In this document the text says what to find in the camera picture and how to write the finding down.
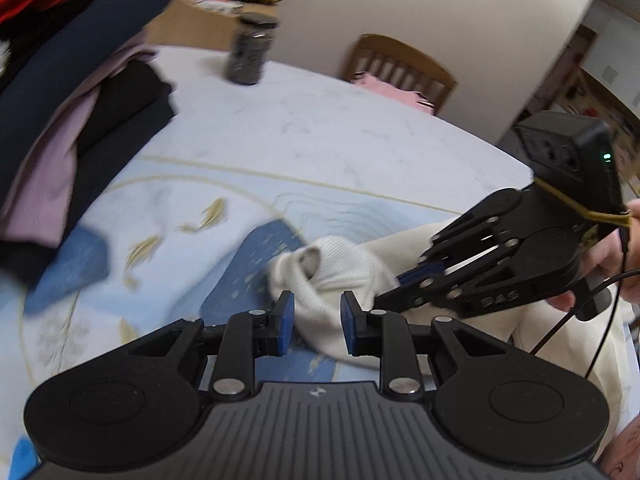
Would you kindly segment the person's right hand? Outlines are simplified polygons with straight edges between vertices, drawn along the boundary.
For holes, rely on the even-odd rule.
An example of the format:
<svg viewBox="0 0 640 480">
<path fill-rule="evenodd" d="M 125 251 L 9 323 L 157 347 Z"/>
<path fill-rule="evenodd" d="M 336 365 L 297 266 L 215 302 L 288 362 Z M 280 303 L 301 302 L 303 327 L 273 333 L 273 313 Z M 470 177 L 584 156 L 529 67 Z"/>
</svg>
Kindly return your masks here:
<svg viewBox="0 0 640 480">
<path fill-rule="evenodd" d="M 631 214 L 631 226 L 625 270 L 639 269 L 639 199 L 636 198 L 627 204 Z M 580 274 L 587 275 L 596 270 L 604 278 L 623 272 L 623 251 L 620 241 L 620 232 L 615 231 L 591 247 L 588 252 L 582 254 L 580 259 Z M 625 278 L 622 283 L 623 300 L 630 304 L 639 304 L 639 275 Z M 575 303 L 574 292 L 563 292 L 559 296 L 548 298 L 546 301 L 552 307 L 561 311 L 568 311 Z"/>
</svg>

